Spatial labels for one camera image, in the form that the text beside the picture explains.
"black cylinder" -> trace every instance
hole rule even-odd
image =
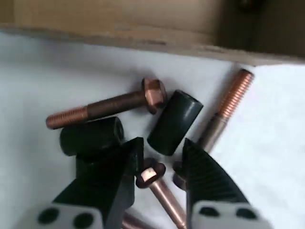
[[[149,134],[148,144],[160,154],[173,155],[202,108],[198,100],[176,90]]]
[[[60,135],[61,149],[68,156],[100,154],[124,140],[124,130],[117,117],[63,128]]]

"brown cardboard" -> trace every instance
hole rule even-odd
[[[252,65],[293,59],[250,51],[303,57],[305,52],[294,47],[268,45],[273,40],[265,25],[278,17],[272,6],[276,0],[270,1],[260,13],[244,13],[228,0],[0,0],[0,26],[10,32]]]

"copper bolt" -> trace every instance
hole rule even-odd
[[[136,217],[125,213],[122,221],[122,229],[155,229]]]
[[[58,129],[68,125],[95,120],[140,106],[147,106],[151,114],[157,112],[166,103],[166,91],[163,83],[157,79],[142,80],[142,90],[119,95],[83,107],[50,115],[46,125],[50,129]]]
[[[245,69],[241,69],[236,74],[231,88],[224,97],[217,113],[212,117],[198,141],[198,144],[201,145],[205,152],[211,152],[253,79],[254,75]]]
[[[144,161],[144,171],[137,177],[138,188],[150,188],[178,229],[186,229],[186,213],[162,179],[165,165],[152,158]]]

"cardboard edge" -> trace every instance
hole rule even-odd
[[[59,41],[82,42],[93,45],[130,48],[143,51],[164,52],[177,55],[195,56],[218,59],[223,61],[239,62],[251,66],[275,65],[284,63],[304,64],[304,60],[297,57],[279,56],[232,50],[212,45],[191,45],[157,40],[139,40],[132,37],[117,38],[111,36],[83,36],[45,28],[20,28],[12,25],[2,25],[0,30],[9,34],[18,34],[31,37],[40,37]]]

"bolt shank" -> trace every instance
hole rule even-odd
[[[119,95],[87,106],[88,119],[94,120],[128,111],[146,104],[143,91]]]
[[[149,188],[179,229],[186,229],[186,214],[163,179],[153,182]]]

